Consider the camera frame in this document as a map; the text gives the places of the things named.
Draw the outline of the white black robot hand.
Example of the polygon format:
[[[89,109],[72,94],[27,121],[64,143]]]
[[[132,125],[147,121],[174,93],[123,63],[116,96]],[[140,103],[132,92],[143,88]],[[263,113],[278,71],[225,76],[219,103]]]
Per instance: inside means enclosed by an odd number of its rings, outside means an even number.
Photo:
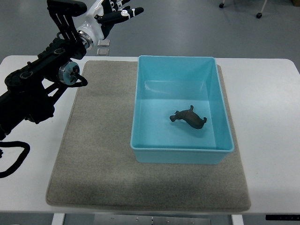
[[[108,37],[111,29],[144,12],[142,7],[126,6],[128,0],[97,0],[88,10],[84,23],[77,28],[78,33],[95,43]]]

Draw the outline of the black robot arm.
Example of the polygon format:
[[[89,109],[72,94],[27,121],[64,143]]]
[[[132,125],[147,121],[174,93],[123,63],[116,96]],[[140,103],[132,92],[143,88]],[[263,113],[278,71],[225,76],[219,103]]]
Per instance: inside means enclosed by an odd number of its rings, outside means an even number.
[[[36,124],[53,117],[54,104],[70,86],[59,70],[71,59],[81,60],[87,50],[73,18],[87,12],[85,3],[49,0],[47,9],[60,32],[38,59],[5,78],[7,92],[0,97],[0,138],[3,140],[23,120]]]

